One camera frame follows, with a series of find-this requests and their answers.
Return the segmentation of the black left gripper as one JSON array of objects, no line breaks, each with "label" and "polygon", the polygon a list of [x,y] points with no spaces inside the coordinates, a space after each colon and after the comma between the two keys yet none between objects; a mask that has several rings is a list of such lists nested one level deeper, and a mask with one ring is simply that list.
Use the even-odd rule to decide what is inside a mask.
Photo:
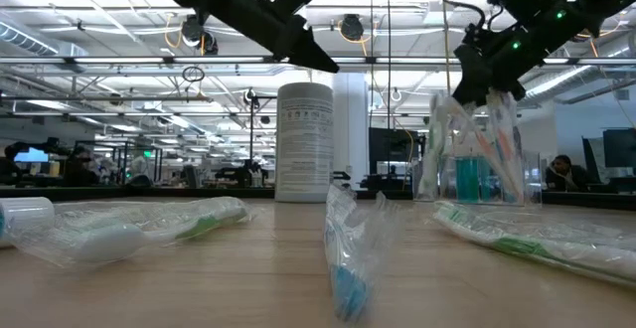
[{"label": "black left gripper", "polygon": [[207,0],[212,16],[257,42],[275,61],[335,74],[336,62],[316,43],[312,28],[300,15],[277,16],[269,0]]}]

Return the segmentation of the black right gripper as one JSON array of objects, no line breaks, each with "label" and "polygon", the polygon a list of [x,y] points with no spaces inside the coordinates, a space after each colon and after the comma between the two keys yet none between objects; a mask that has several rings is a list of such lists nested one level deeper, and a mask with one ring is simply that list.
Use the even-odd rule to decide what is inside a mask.
[{"label": "black right gripper", "polygon": [[543,30],[515,24],[495,36],[484,48],[462,44],[454,55],[462,77],[452,97],[461,105],[486,104],[489,88],[509,93],[515,101],[526,97],[519,77],[543,61]]}]

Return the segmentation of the orange toothbrush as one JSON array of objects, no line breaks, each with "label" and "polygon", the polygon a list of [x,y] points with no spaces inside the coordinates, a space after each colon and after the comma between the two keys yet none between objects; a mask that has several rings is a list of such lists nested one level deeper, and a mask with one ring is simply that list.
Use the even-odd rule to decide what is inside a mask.
[{"label": "orange toothbrush", "polygon": [[457,119],[460,122],[460,133],[461,134],[464,134],[465,132],[473,133],[476,143],[481,149],[482,155],[487,159],[487,161],[491,165],[491,168],[499,176],[501,184],[503,186],[504,193],[506,194],[504,183],[502,181],[502,176],[504,175],[504,169],[502,166],[500,152],[498,150],[498,146],[493,134],[493,129],[492,129],[491,121],[489,117],[488,105],[486,105],[486,109],[487,109],[487,119],[489,120],[489,125],[485,127],[485,131],[483,131],[476,122],[475,114],[474,114],[475,109],[476,109],[476,106],[473,104],[461,105],[453,97],[451,98],[451,117],[453,119]]}]

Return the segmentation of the white wipes canister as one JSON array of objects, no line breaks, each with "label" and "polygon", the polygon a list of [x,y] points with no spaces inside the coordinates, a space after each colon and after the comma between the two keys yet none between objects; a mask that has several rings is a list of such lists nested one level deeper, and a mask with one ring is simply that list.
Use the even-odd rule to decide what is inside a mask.
[{"label": "white wipes canister", "polygon": [[276,102],[275,200],[324,203],[334,160],[333,91],[315,82],[283,85]]}]

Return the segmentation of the clear plastic organizer holder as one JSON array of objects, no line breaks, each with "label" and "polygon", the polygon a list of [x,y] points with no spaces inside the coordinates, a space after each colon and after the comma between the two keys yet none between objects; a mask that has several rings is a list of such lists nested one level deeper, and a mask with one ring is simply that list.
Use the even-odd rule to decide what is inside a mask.
[{"label": "clear plastic organizer holder", "polygon": [[[494,203],[484,203],[480,200],[477,202],[460,202],[457,200],[456,192],[456,168],[455,160],[457,157],[442,155],[439,161],[437,171],[436,198],[431,201],[422,201],[417,198],[418,183],[422,172],[421,162],[413,164],[412,167],[412,197],[415,201],[421,202],[433,202],[435,200],[446,200],[450,202],[458,202],[469,205],[491,205],[491,206],[539,206],[542,203],[542,181],[543,173],[540,164],[540,158],[538,154],[532,152],[525,152],[523,159],[523,173],[524,173],[524,186],[525,186],[525,201],[519,205],[514,203],[513,200],[508,199],[508,195],[504,193],[502,189],[502,200]],[[479,161],[481,155],[463,156],[463,157],[476,157]]]}]

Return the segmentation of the black pole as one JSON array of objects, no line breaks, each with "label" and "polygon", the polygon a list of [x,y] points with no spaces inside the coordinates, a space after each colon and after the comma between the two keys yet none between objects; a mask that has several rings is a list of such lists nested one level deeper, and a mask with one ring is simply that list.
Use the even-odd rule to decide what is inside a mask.
[{"label": "black pole", "polygon": [[252,89],[247,92],[249,99],[249,158],[248,158],[248,172],[250,176],[250,185],[253,186],[254,177],[254,161],[253,161],[253,139],[254,139],[254,106],[257,100],[257,96]]}]

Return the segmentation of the person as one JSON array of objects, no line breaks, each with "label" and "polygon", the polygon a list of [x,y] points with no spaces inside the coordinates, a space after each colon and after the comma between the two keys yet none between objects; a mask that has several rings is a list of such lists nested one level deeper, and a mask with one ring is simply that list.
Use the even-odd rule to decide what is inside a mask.
[{"label": "person", "polygon": [[571,163],[566,155],[558,155],[546,169],[548,190],[558,192],[587,192],[591,183],[587,171]]}]

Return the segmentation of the black monitor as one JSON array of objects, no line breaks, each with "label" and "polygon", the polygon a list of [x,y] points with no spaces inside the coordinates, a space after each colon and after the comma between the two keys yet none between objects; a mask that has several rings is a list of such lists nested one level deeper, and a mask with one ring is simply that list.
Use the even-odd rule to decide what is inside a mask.
[{"label": "black monitor", "polygon": [[49,161],[49,154],[34,147],[20,149],[14,158],[19,163],[45,163]]},{"label": "black monitor", "polygon": [[379,174],[381,162],[396,166],[410,163],[419,153],[420,135],[416,131],[372,127],[369,129],[369,169]]},{"label": "black monitor", "polygon": [[609,129],[603,132],[605,166],[636,168],[636,129]]}]

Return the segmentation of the silver ventilation duct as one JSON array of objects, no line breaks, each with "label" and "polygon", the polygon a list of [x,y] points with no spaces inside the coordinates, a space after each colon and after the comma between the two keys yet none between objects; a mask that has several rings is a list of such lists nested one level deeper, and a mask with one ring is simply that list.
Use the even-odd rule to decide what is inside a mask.
[{"label": "silver ventilation duct", "polygon": [[596,81],[604,81],[606,85],[636,83],[636,66],[579,66],[559,73],[540,75],[524,83],[526,96],[518,102],[518,107],[538,107],[555,96]]}]

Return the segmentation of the black workstation frame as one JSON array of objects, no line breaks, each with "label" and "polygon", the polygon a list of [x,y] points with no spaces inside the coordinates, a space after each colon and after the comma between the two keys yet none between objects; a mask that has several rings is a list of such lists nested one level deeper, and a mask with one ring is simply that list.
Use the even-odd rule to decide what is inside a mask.
[{"label": "black workstation frame", "polygon": [[[162,179],[164,150],[156,145],[140,144],[133,140],[78,140],[74,149],[86,149],[97,162],[104,182],[125,186],[134,177],[145,175],[152,185]],[[151,151],[150,158],[144,151]]]}]

